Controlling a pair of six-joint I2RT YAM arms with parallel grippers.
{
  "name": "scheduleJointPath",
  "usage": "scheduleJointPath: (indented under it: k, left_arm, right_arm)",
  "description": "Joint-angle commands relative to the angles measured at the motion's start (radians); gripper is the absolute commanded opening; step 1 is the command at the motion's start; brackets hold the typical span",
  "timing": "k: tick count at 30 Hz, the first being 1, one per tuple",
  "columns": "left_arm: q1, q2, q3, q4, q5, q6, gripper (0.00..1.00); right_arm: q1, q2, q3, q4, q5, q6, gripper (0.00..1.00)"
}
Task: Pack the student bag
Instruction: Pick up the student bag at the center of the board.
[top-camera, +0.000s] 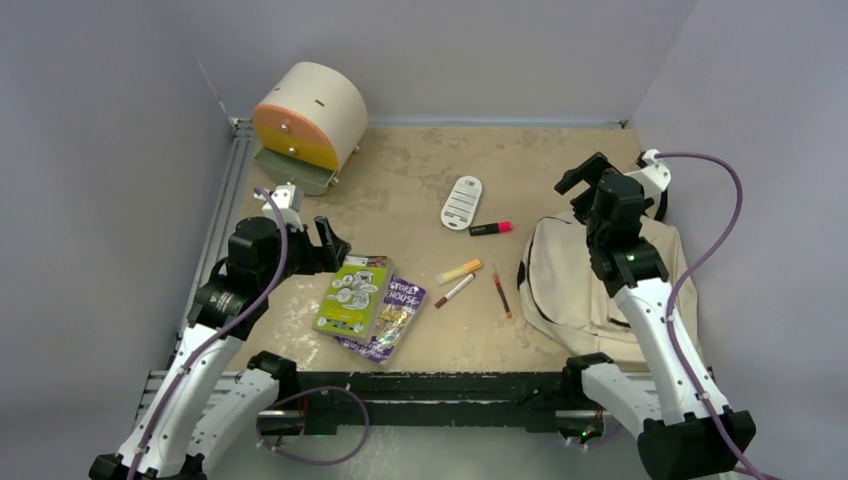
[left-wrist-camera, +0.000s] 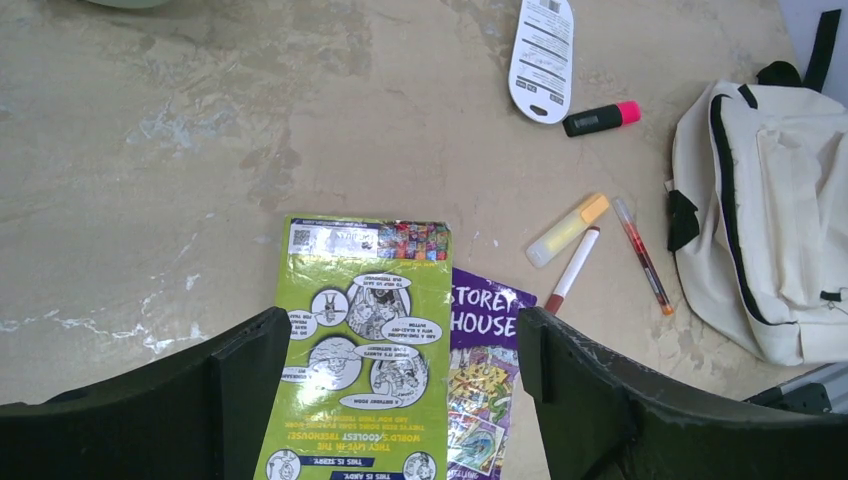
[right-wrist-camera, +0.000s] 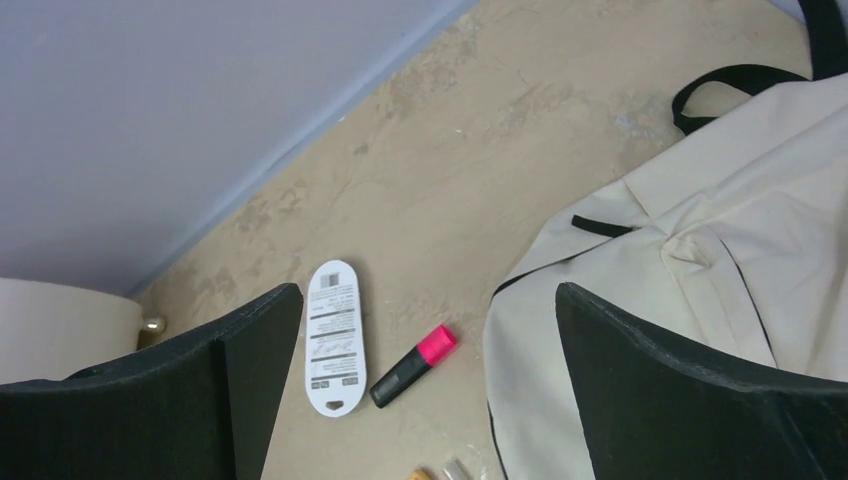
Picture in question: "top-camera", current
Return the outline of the beige canvas backpack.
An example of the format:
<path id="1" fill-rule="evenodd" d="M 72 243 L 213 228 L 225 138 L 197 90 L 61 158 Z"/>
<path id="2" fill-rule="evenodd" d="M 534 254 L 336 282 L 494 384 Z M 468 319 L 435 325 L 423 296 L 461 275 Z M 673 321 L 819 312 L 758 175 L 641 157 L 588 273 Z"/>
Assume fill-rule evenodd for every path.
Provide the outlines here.
<path id="1" fill-rule="evenodd" d="M 517 285 L 525 319 L 572 355 L 604 353 L 645 367 L 629 323 L 591 269 L 586 228 L 574 214 L 539 220 L 519 263 Z"/>

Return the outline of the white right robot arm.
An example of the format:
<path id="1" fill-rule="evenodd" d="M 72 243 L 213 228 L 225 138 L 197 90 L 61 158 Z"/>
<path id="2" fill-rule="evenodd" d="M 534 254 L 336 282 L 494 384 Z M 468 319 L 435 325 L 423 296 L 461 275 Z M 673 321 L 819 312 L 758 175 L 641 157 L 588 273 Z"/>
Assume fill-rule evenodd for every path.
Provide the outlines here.
<path id="1" fill-rule="evenodd" d="M 652 479 L 731 472 L 756 426 L 748 411 L 731 407 L 703 364 L 675 305 L 682 285 L 670 282 L 660 253 L 641 234 L 645 210 L 670 183 L 662 154 L 643 158 L 643 169 L 625 174 L 597 152 L 566 171 L 555 189 L 589 186 L 571 204 L 587 230 L 590 265 L 635 334 L 655 392 L 601 353 L 568 360 L 561 392 L 576 407 L 597 403 L 632 434 Z"/>

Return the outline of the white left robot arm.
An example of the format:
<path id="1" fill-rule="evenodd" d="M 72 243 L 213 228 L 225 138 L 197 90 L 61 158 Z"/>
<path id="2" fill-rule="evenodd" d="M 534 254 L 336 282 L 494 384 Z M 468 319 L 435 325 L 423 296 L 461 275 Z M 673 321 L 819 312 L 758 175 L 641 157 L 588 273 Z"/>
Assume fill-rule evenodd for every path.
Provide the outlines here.
<path id="1" fill-rule="evenodd" d="M 206 479 L 239 430 L 270 405 L 298 395 L 297 367 L 277 354 L 255 355 L 240 382 L 208 405 L 225 368 L 269 308 L 270 293 L 293 275 L 337 272 L 350 252 L 323 216 L 320 243 L 285 217 L 237 223 L 227 254 L 195 293 L 187 325 L 153 401 L 117 452 L 98 456 L 92 479 Z"/>

